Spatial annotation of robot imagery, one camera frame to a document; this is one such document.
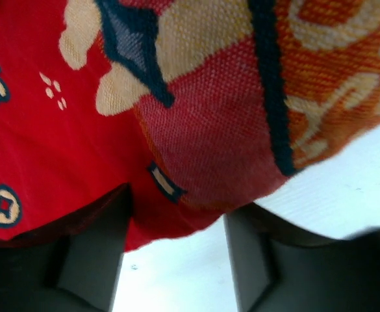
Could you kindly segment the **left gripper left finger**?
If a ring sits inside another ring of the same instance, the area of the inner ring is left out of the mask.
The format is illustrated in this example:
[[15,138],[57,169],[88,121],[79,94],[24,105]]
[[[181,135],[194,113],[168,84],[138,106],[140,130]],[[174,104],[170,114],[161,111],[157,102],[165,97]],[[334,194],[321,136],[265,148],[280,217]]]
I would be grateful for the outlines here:
[[0,240],[0,311],[112,311],[132,211],[126,184]]

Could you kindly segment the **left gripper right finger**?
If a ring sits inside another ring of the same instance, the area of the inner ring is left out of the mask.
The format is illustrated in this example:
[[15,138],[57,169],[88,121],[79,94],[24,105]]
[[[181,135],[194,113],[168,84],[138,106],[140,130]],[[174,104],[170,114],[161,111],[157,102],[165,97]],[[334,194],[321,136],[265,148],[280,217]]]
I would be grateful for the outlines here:
[[330,239],[254,203],[224,222],[239,311],[380,311],[380,229]]

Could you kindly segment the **red printed pillowcase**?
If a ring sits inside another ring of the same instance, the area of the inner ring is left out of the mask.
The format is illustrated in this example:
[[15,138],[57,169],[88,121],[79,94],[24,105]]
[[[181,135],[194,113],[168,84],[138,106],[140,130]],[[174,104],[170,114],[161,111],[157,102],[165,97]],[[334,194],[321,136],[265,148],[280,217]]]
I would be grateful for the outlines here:
[[0,247],[205,229],[380,125],[380,1],[0,1]]

